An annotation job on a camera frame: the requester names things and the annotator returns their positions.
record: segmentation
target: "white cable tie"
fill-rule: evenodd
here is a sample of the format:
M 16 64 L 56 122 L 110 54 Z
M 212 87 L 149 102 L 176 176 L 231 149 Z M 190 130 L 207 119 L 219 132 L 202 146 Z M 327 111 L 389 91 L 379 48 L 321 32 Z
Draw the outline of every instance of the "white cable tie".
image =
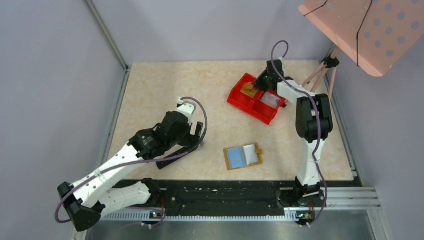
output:
M 102 174 L 99 168 L 94 171 L 94 175 L 100 180 L 100 182 L 105 183 L 107 181 L 106 177 Z

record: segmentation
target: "pink stand leg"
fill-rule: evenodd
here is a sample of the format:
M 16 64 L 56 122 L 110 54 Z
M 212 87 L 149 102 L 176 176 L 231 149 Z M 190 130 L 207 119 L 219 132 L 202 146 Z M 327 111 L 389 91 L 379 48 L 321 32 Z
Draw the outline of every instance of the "pink stand leg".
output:
M 337 71 L 337 67 L 335 67 L 335 68 L 332 70 L 332 73 L 331 73 L 330 88 L 329 88 L 329 90 L 328 90 L 328 99 L 329 99 L 330 101 L 331 101 L 331 97 L 332 97 L 332 95 L 333 95 L 334 82 L 335 82 L 335 80 L 336 80 L 336 71 Z
M 309 84 L 313 78 L 324 68 L 324 62 L 319 65 L 317 69 L 303 82 L 302 87 L 305 87 L 307 84 Z
M 313 87 L 312 87 L 312 89 L 310 90 L 311 92 L 315 92 L 316 90 L 317 90 L 317 88 L 318 88 L 318 86 L 321 84 L 321 82 L 323 81 L 323 79 L 324 79 L 324 76 L 326 75 L 326 73 L 328 72 L 328 68 L 324 68 L 322 71 L 321 71 L 321 74 L 318 76 L 318 78 L 316 79 L 316 82 L 315 82 L 315 84 L 313 85 Z

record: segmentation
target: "black cable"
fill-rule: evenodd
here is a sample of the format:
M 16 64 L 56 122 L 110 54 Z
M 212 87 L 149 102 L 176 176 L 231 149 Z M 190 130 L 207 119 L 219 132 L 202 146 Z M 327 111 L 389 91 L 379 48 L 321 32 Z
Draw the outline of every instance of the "black cable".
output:
M 329 0 L 326 0 L 322 6 L 319 6 L 319 7 L 315 8 L 314 10 L 312 10 L 312 11 L 310 11 L 310 12 L 306 13 L 306 14 L 305 14 L 305 15 L 303 15 L 303 16 L 304 16 L 304 17 L 306 17 L 307 15 L 309 15 L 309 14 L 311 14 L 311 13 L 315 12 L 316 10 L 318 10 L 318 9 L 320 9 L 320 8 L 322 8 L 322 7 L 324 7 L 324 6 L 327 4 L 327 2 L 328 2 L 328 1 L 329 1 Z
M 373 1 L 374 0 L 371 0 L 371 2 L 369 3 L 369 7 L 366 10 L 365 16 L 363 16 L 363 19 L 362 19 L 362 22 L 361 22 L 360 27 L 358 29 L 358 32 L 356 33 L 356 66 L 358 66 L 358 67 L 359 67 L 359 41 L 358 41 L 359 32 L 361 31 L 362 25 L 364 25 L 364 22 L 365 22 L 365 19 L 367 18 L 368 12 L 371 9 L 371 5 L 373 5 Z

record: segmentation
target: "pink pegboard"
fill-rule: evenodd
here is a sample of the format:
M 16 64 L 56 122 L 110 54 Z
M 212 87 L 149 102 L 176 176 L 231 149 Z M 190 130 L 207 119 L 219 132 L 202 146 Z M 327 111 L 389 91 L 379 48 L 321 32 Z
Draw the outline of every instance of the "pink pegboard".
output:
M 325 4 L 306 18 L 366 73 L 381 77 L 424 34 L 424 0 L 373 0 L 369 8 L 370 3 L 305 0 L 299 10 L 306 15 Z

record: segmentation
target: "metal frame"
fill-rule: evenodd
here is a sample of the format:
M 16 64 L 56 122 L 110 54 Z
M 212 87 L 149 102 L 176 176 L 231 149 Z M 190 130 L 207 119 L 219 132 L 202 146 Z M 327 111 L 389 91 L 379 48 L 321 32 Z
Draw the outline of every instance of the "metal frame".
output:
M 335 49 L 336 45 L 333 44 L 333 46 L 330 48 L 330 50 L 328 51 L 328 54 L 331 54 L 331 52 Z M 325 77 L 324 77 L 324 81 L 325 81 L 325 85 L 328 88 L 330 85 L 330 73 L 328 72 Z M 350 167 L 352 169 L 352 173 L 353 176 L 357 176 L 359 178 L 359 180 L 361 180 L 361 176 L 364 176 L 362 173 L 363 171 L 361 170 L 361 167 L 355 162 L 355 157 L 354 157 L 354 152 L 352 151 L 351 148 L 351 144 L 350 144 L 350 138 L 348 135 L 348 129 L 344 124 L 344 118 L 341 114 L 341 108 L 339 106 L 339 101 L 338 101 L 338 97 L 337 97 L 337 93 L 333 92 L 332 94 L 332 98 L 331 98 L 331 104 L 333 106 L 333 110 L 334 110 L 334 114 L 336 115 L 336 120 L 340 129 L 340 134 L 341 134 L 341 138 L 343 140 L 343 144 L 345 146 L 346 149 L 346 153 L 347 153 L 347 158 L 349 159 L 349 163 L 350 163 Z M 361 180 L 362 185 L 364 185 L 364 187 L 367 186 L 366 183 L 364 183 Z M 392 232 L 390 231 L 389 228 L 389 224 L 387 223 L 386 217 L 383 214 L 383 210 L 381 209 L 381 207 L 379 209 L 369 209 L 367 210 L 368 213 L 368 218 L 369 221 L 371 223 L 371 227 L 372 230 L 374 232 L 374 236 L 376 240 L 392 240 L 393 239 L 393 235 Z
M 98 26 L 98 29 L 104 40 L 106 41 L 109 49 L 119 62 L 124 72 L 124 78 L 121 83 L 118 99 L 114 107 L 114 113 L 111 120 L 109 133 L 106 139 L 104 151 L 102 153 L 102 163 L 108 160 L 109 150 L 112 143 L 112 138 L 115 132 L 115 128 L 118 121 L 119 112 L 121 110 L 122 101 L 124 98 L 125 89 L 127 87 L 128 79 L 130 77 L 130 67 L 125 62 L 124 57 L 119 51 L 118 46 L 113 40 L 106 24 L 102 20 L 96 6 L 92 0 L 83 0 L 87 9 L 93 17 L 94 22 Z M 333 51 L 335 45 L 329 50 L 329 53 Z M 329 86 L 329 76 L 325 76 L 325 83 Z M 338 104 L 337 94 L 333 94 L 332 101 L 333 110 L 336 115 L 336 120 L 339 125 L 340 134 L 345 145 L 348 160 L 352 169 L 354 178 L 361 176 L 361 169 L 355 162 L 354 153 L 351 150 L 351 144 L 349 141 L 349 135 L 347 134 L 347 128 L 344 125 L 343 117 L 341 115 L 341 109 Z M 367 210 L 370 224 L 374 232 L 374 236 L 377 240 L 390 240 L 392 239 L 388 224 L 383 215 L 380 201 L 378 199 L 376 190 L 373 187 L 330 187 L 328 189 L 328 202 L 326 211 L 340 211 L 340 210 Z M 295 221 L 297 211 L 305 211 L 307 208 L 302 207 L 289 207 L 285 208 L 284 216 L 256 216 L 256 217 L 204 217 L 204 216 L 174 216 L 167 217 L 167 221 Z M 140 210 L 121 210 L 109 214 L 102 221 L 153 221 L 149 219 L 148 211 Z M 76 232 L 74 230 L 72 234 L 72 240 L 84 240 L 87 232 Z
M 121 52 L 119 51 L 119 48 L 117 44 L 115 43 L 114 39 L 112 38 L 111 33 L 109 32 L 108 28 L 106 27 L 105 22 L 103 21 L 102 17 L 99 14 L 99 11 L 97 11 L 96 6 L 94 5 L 92 0 L 83 0 L 85 3 L 85 6 L 89 10 L 91 16 L 93 17 L 94 23 L 97 25 L 98 30 L 100 31 L 101 35 L 103 36 L 104 40 L 106 41 L 107 45 L 109 46 L 110 51 L 115 56 L 116 60 L 119 62 L 120 66 L 124 71 L 126 71 L 129 68 L 129 65 L 125 63 L 125 59 L 122 56 Z

